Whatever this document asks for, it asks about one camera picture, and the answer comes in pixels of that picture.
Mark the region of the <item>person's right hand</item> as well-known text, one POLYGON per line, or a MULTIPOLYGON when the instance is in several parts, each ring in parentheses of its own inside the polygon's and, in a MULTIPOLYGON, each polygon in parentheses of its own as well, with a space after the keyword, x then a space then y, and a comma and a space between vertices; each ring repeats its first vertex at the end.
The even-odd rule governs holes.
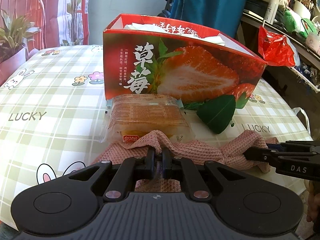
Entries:
POLYGON ((308 180, 305 182, 308 183, 306 185, 306 190, 308 192, 306 221, 315 222, 319 215, 319 194, 315 194, 313 181, 308 180))

